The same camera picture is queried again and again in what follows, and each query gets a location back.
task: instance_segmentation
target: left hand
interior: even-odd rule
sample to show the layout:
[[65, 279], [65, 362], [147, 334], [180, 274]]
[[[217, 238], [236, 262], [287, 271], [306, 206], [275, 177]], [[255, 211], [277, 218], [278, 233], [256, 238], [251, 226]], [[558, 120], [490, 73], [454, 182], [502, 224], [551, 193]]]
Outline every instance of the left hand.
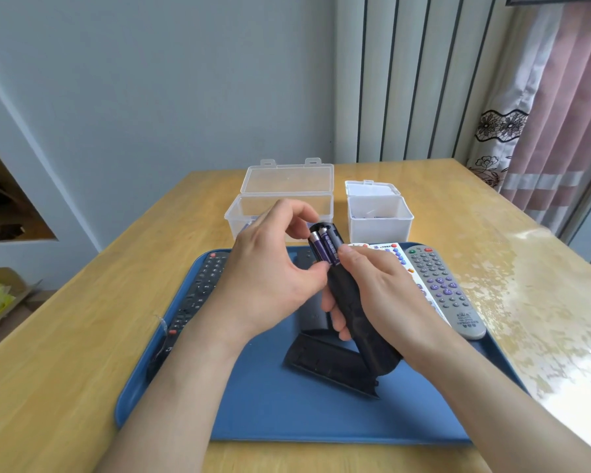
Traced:
[[307, 203], [281, 199], [239, 233], [223, 274], [202, 308], [217, 322], [216, 328], [227, 332], [227, 338], [248, 342], [323, 289], [328, 262], [299, 269], [285, 245], [285, 233], [307, 239], [306, 222], [318, 221]]

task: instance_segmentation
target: hand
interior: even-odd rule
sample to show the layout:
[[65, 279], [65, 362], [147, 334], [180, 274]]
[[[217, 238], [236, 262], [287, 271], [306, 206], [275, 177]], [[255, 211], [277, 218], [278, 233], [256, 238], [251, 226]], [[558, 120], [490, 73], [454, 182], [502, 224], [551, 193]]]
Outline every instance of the hand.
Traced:
[[306, 222], [318, 222], [305, 202], [281, 199], [241, 232], [214, 292], [201, 312], [219, 321], [230, 338], [243, 342], [272, 328], [326, 285], [328, 262], [308, 270], [287, 253], [285, 232], [309, 237]]
[[[361, 305], [372, 326], [416, 368], [425, 353], [454, 333], [426, 301], [409, 272], [391, 252], [342, 245], [339, 260], [355, 278]], [[328, 287], [322, 310], [329, 311], [341, 340], [350, 340], [346, 319]]]

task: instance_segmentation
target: clear plastic box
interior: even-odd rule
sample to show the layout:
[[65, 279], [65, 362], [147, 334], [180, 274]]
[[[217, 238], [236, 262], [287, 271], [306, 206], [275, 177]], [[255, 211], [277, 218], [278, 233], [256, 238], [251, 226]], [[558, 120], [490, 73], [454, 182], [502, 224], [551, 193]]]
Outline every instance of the clear plastic box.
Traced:
[[[260, 214], [281, 198], [301, 199], [317, 211], [320, 221], [333, 222], [335, 167], [320, 158], [307, 158], [304, 164], [277, 165], [262, 159], [260, 166], [248, 167], [241, 193], [228, 208], [225, 218], [236, 236]], [[288, 242], [306, 242], [285, 236]]]
[[394, 184], [346, 181], [350, 242], [407, 242], [413, 214]]

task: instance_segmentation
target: forearm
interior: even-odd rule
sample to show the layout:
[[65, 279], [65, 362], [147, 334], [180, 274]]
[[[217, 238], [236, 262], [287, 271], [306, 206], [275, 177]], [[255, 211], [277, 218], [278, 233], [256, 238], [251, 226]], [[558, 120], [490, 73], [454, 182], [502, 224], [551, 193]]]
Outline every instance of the forearm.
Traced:
[[201, 470], [223, 391], [243, 347], [215, 337], [210, 322], [209, 315], [198, 315], [185, 327], [99, 471]]
[[591, 472], [591, 447], [460, 337], [424, 370], [495, 473]]

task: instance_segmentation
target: wooden table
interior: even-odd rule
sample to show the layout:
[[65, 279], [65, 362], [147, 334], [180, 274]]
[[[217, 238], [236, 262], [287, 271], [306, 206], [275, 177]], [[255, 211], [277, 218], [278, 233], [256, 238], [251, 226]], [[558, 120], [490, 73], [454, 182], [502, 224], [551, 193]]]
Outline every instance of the wooden table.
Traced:
[[[189, 174], [0, 344], [0, 472], [90, 471], [113, 409], [193, 261], [232, 246], [244, 171]], [[591, 444], [591, 265], [453, 160], [335, 166], [396, 185], [531, 394]], [[484, 472], [472, 446], [212, 443], [205, 471]]]

